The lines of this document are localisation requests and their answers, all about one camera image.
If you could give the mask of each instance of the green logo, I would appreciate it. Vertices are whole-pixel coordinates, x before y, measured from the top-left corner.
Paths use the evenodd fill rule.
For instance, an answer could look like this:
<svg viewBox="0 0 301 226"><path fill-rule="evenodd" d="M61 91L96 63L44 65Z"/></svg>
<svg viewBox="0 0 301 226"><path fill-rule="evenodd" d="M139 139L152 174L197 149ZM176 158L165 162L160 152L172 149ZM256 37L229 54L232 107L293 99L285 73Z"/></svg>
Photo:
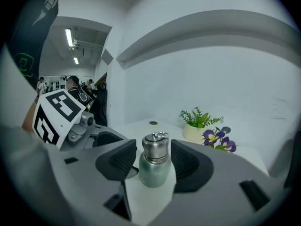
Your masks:
<svg viewBox="0 0 301 226"><path fill-rule="evenodd" d="M31 72L33 65L33 57L25 53L17 53L14 57L16 65L19 67L19 70L25 77L32 77L33 73Z"/></svg>

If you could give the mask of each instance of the green plant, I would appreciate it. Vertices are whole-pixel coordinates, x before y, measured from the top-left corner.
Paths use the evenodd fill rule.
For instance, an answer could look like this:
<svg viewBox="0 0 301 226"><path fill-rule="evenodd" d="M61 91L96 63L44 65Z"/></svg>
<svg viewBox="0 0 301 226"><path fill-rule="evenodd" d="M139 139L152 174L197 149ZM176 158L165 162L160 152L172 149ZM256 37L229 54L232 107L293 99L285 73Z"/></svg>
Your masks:
<svg viewBox="0 0 301 226"><path fill-rule="evenodd" d="M209 113L202 114L198 107L192 110L192 114L182 110L181 117L187 124L198 128L207 127L209 125L218 123L221 120L221 118L211 118Z"/></svg>

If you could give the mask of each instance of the white sleeve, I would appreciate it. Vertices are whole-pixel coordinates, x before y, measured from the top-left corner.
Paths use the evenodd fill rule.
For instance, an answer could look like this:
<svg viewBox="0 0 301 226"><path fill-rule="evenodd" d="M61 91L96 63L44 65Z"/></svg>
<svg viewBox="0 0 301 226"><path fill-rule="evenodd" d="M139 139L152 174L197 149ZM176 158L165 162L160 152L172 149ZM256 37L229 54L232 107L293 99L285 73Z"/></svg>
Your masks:
<svg viewBox="0 0 301 226"><path fill-rule="evenodd" d="M12 102L11 93L7 92L7 81L14 82L10 84L9 91L21 103ZM0 125L21 127L37 92L19 71L6 44L0 50L0 94Z"/></svg>

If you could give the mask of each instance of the bottle body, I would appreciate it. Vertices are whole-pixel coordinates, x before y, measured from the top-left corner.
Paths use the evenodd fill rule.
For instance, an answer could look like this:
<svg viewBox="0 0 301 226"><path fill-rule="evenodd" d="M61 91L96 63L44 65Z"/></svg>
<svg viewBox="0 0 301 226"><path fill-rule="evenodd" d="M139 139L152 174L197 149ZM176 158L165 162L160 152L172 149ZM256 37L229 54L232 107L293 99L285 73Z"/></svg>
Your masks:
<svg viewBox="0 0 301 226"><path fill-rule="evenodd" d="M170 167L169 154L161 160L150 160L142 153L139 158L139 179L147 187L159 187L165 183Z"/></svg>

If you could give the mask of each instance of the black cap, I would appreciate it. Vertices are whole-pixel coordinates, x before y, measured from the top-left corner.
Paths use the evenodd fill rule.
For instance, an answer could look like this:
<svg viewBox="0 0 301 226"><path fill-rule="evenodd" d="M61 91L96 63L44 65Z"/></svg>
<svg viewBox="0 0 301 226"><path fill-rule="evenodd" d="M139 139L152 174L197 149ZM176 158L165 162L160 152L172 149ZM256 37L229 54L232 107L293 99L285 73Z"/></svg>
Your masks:
<svg viewBox="0 0 301 226"><path fill-rule="evenodd" d="M72 76L70 76L70 77L68 78L68 80L70 80L70 79L71 79L74 83L76 83L77 85L79 85L79 79L78 79L77 76L72 75Z"/></svg>

